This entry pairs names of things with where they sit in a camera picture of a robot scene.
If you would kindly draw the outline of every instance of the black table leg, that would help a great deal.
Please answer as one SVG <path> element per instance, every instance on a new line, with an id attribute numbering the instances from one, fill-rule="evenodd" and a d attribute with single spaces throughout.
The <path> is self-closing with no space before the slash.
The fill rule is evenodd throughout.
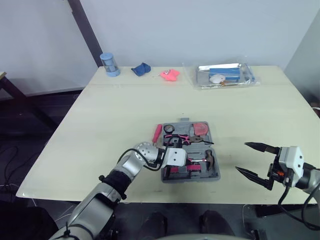
<path id="1" fill-rule="evenodd" d="M 52 131 L 55 131 L 58 124 L 53 121 L 47 114 L 45 114 L 40 108 L 35 106 L 9 79 L 5 76 L 0 79 L 0 89 L 5 90 L 15 100 L 24 105 L 30 112 L 32 112 L 41 122 L 47 125 Z"/>

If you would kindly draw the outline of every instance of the red screwdriver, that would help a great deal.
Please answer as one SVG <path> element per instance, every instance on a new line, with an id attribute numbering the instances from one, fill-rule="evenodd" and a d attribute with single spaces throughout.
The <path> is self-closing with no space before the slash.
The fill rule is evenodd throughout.
<path id="1" fill-rule="evenodd" d="M 154 135 L 152 138 L 153 145 L 155 145 L 155 143 L 158 141 L 158 138 L 159 138 L 161 132 L 162 132 L 162 124 L 158 124 L 156 126 L 156 129 L 155 129 L 155 132 L 154 132 Z"/>

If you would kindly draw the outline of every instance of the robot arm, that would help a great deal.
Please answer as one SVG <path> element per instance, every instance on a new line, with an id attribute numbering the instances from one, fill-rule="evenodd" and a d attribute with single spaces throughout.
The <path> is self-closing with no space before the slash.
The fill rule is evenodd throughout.
<path id="1" fill-rule="evenodd" d="M 101 175 L 98 185 L 74 209 L 66 226 L 57 231 L 50 240 L 93 240 L 104 227 L 111 226 L 114 208 L 143 167 L 156 171 L 167 165 L 184 166 L 187 153 L 182 148 L 157 148 L 142 142 L 128 149 L 108 176 Z"/>
<path id="2" fill-rule="evenodd" d="M 247 179 L 269 190 L 272 190 L 274 181 L 282 183 L 285 186 L 285 191 L 278 202 L 279 208 L 290 217 L 303 223 L 307 228 L 319 231 L 320 226 L 305 221 L 304 211 L 312 197 L 315 198 L 320 209 L 320 169 L 304 162 L 304 156 L 298 146 L 273 147 L 260 142 L 246 142 L 245 144 L 260 152 L 275 154 L 274 161 L 270 164 L 267 174 L 269 179 L 263 179 L 255 172 L 241 167 L 236 166 L 235 168 Z M 288 194 L 289 189 L 294 187 L 310 194 L 303 204 L 301 218 L 293 216 L 282 206 L 282 201 Z"/>

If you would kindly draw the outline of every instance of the gray toolbox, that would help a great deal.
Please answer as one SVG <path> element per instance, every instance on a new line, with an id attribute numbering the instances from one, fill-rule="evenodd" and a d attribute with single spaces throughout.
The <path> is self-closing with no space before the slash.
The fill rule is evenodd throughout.
<path id="1" fill-rule="evenodd" d="M 220 179 L 219 165 L 216 157 L 215 150 L 212 148 L 212 137 L 210 133 L 209 125 L 206 121 L 192 122 L 181 119 L 181 122 L 171 122 L 164 123 L 162 129 L 162 144 L 166 146 L 170 140 L 170 135 L 182 135 L 183 137 L 173 137 L 170 141 L 168 148 L 179 148 L 182 147 L 187 153 L 187 159 L 185 161 L 185 166 L 167 166 L 161 169 L 161 179 L 164 183 L 183 183 L 183 182 L 211 182 Z M 201 135 L 195 134 L 195 128 L 199 129 L 199 125 L 207 126 L 207 133 L 205 131 L 196 130 L 196 133 L 201 133 Z M 191 142 L 187 145 L 184 141 L 184 136 L 199 136 L 205 141 Z M 210 162 L 207 161 L 208 154 L 213 157 L 213 165 L 210 167 Z"/>

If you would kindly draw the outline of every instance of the pliers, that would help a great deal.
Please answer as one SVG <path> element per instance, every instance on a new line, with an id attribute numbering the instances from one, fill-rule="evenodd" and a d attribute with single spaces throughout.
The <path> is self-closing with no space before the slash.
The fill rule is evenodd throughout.
<path id="1" fill-rule="evenodd" d="M 200 142 L 204 142 L 207 144 L 214 144 L 211 141 L 205 141 L 202 137 L 200 136 L 189 136 L 187 134 L 167 134 L 164 135 L 165 139 L 168 138 L 179 138 L 182 139 L 182 145 L 190 145 L 191 143 L 200 143 Z"/>

